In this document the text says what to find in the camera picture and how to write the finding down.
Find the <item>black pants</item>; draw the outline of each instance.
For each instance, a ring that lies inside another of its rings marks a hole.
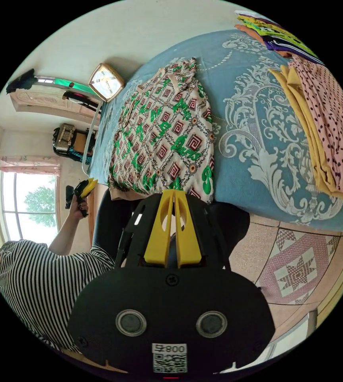
[[[103,248],[113,259],[116,259],[122,231],[139,202],[112,201],[109,190],[106,190],[96,217],[93,245]],[[226,256],[229,257],[238,242],[246,236],[250,226],[250,215],[228,203],[214,202],[209,209],[222,231],[226,244]],[[171,242],[168,267],[176,267],[176,265],[175,242]]]

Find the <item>pink curtain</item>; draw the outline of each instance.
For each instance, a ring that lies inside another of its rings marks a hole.
[[[60,160],[51,156],[3,156],[0,171],[60,176]]]

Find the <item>black and white striped shirt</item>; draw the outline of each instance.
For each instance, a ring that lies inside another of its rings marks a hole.
[[[80,352],[68,320],[82,289],[114,267],[101,248],[58,256],[46,244],[8,241],[0,249],[0,291],[23,324],[56,350]]]

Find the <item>hand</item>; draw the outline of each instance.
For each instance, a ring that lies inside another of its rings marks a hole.
[[[71,206],[69,207],[69,214],[68,216],[71,219],[74,219],[75,221],[79,222],[81,219],[84,218],[81,211],[85,211],[88,213],[88,203],[86,199],[83,199],[82,202],[79,204],[77,202],[77,198],[75,195],[73,195]]]

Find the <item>bed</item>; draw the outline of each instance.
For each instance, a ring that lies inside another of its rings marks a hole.
[[[343,232],[343,200],[317,191],[306,136],[268,71],[288,59],[236,29],[193,37],[140,67],[124,90],[102,105],[88,175],[107,184],[121,106],[136,86],[159,68],[191,57],[212,108],[215,199],[266,218]]]

